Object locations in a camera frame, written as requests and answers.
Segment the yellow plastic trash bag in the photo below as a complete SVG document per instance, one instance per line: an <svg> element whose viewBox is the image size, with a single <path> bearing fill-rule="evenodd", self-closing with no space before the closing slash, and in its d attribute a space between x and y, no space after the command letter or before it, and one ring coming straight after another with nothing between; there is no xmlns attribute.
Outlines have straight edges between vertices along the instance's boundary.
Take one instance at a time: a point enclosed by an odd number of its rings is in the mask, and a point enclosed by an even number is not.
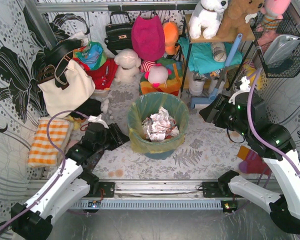
<svg viewBox="0 0 300 240"><path fill-rule="evenodd" d="M185 141L189 110L177 96L151 92L138 97L127 113L131 149L140 154L176 150Z"/></svg>

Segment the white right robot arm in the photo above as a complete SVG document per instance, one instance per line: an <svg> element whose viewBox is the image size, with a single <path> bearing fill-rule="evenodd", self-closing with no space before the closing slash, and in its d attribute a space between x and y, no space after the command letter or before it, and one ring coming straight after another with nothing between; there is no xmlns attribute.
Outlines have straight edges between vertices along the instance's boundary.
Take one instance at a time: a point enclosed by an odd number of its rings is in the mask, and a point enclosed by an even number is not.
<svg viewBox="0 0 300 240"><path fill-rule="evenodd" d="M265 210L275 225L288 234L300 235L300 161L289 131L269 121L265 101L256 93L248 102L247 92L233 102L219 94L199 111L207 123L237 132L266 163L282 193L269 191L229 170L218 178L223 196L244 197Z"/></svg>

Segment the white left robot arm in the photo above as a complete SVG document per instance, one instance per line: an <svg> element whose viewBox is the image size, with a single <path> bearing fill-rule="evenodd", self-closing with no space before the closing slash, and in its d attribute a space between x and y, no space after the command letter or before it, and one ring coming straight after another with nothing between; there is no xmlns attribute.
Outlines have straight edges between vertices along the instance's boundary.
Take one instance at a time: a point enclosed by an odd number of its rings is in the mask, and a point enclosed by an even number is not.
<svg viewBox="0 0 300 240"><path fill-rule="evenodd" d="M69 148L64 162L43 187L26 203L11 208L12 231L25 240L45 240L74 203L86 196L103 198L106 190L89 164L128 141L116 123L89 123L81 140Z"/></svg>

